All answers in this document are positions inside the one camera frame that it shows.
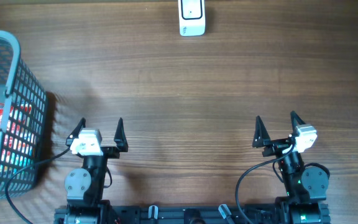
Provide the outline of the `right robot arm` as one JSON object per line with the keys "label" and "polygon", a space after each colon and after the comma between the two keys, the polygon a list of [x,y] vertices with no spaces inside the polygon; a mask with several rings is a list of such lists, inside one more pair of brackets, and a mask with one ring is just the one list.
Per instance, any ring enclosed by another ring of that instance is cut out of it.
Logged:
{"label": "right robot arm", "polygon": [[293,132],[287,138],[272,140],[260,118],[256,117],[253,147],[262,147],[264,157],[274,156],[287,195],[274,203],[249,205],[245,212],[257,223],[330,223],[326,191],[328,168],[318,163],[305,164],[301,153],[311,148],[317,130],[294,111],[290,113]]}

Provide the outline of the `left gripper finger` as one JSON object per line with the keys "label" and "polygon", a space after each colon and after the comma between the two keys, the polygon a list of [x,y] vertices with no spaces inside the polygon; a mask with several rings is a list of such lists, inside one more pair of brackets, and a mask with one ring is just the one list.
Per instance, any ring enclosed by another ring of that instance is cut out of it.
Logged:
{"label": "left gripper finger", "polygon": [[119,118],[116,133],[114,135],[114,142],[116,143],[117,150],[120,152],[127,152],[129,145],[124,132],[124,122],[122,118]]}
{"label": "left gripper finger", "polygon": [[81,118],[80,122],[77,124],[76,128],[69,134],[66,139],[66,146],[71,146],[73,141],[78,138],[80,131],[86,127],[86,119]]}

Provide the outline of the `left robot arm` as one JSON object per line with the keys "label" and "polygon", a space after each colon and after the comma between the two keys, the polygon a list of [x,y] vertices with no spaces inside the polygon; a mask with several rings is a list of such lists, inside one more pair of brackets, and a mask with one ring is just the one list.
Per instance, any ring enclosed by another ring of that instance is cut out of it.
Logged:
{"label": "left robot arm", "polygon": [[82,118],[67,137],[66,145],[72,154],[83,159],[80,168],[70,171],[65,178],[67,207],[61,215],[55,214],[55,223],[120,223],[117,213],[109,200],[103,199],[106,176],[111,175],[109,159],[120,158],[120,153],[129,149],[120,118],[114,135],[114,146],[102,146],[98,129],[86,127]]}

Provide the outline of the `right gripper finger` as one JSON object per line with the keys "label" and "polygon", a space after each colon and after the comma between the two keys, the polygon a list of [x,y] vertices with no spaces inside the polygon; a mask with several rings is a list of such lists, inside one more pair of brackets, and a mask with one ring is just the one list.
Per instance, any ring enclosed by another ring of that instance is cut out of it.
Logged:
{"label": "right gripper finger", "polygon": [[305,122],[297,115],[295,111],[290,113],[292,128],[296,128],[298,125],[304,125]]}
{"label": "right gripper finger", "polygon": [[252,147],[265,147],[271,145],[270,136],[260,116],[255,119],[255,133],[252,142]]}

